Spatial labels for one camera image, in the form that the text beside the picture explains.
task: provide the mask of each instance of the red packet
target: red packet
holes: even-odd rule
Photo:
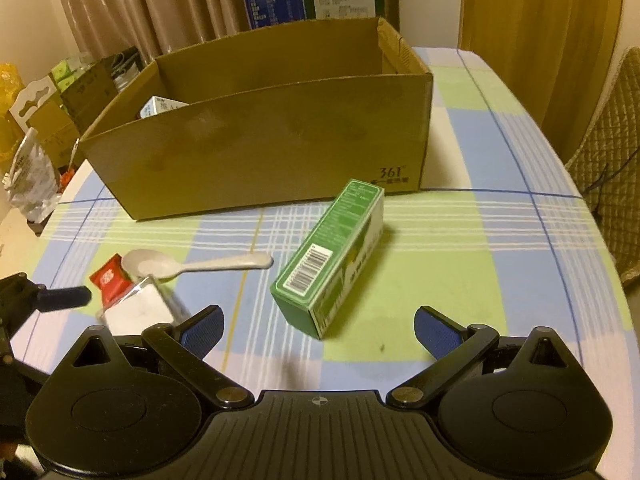
[[[133,282],[127,279],[120,266],[122,257],[114,254],[108,262],[96,270],[89,279],[102,293],[102,306],[107,309],[122,296]]]
[[[76,174],[76,170],[72,167],[69,167],[69,169],[66,170],[65,173],[60,175],[60,187],[58,188],[59,193],[62,193],[66,189],[66,186],[69,185],[69,183],[71,182],[71,179],[74,177],[75,174]]]

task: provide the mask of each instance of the curtain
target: curtain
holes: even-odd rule
[[[621,9],[622,0],[463,0],[460,48],[488,63],[568,160],[602,92]]]
[[[81,52],[96,59],[135,45],[150,61],[248,29],[243,0],[62,0]]]

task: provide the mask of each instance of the spoon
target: spoon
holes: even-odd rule
[[[125,254],[121,263],[122,268],[132,277],[151,275],[158,280],[167,280],[190,270],[268,269],[273,265],[273,258],[268,253],[258,252],[181,264],[160,251],[135,249]]]

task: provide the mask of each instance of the cardboard box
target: cardboard box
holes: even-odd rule
[[[60,108],[60,95],[50,97],[38,108],[28,124],[38,131],[38,142],[49,155],[54,168],[62,168],[69,164],[71,150],[80,131],[69,114]],[[74,161],[78,164],[80,156]]]
[[[382,234],[382,188],[351,180],[271,285],[287,322],[322,338]]]
[[[419,189],[433,77],[382,18],[265,27],[157,58],[82,136],[136,219]],[[153,95],[190,104],[136,120]]]
[[[60,94],[66,111],[81,133],[116,95],[116,85],[104,60],[94,64]]]

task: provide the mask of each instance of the screw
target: screw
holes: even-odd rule
[[[226,388],[218,390],[218,392],[216,393],[216,397],[218,398],[218,400],[227,402],[229,404],[242,402],[247,398],[248,395],[248,391],[241,386],[227,386]]]
[[[411,402],[418,402],[423,393],[418,388],[412,386],[400,386],[391,392],[391,396],[398,402],[403,404],[409,404]]]

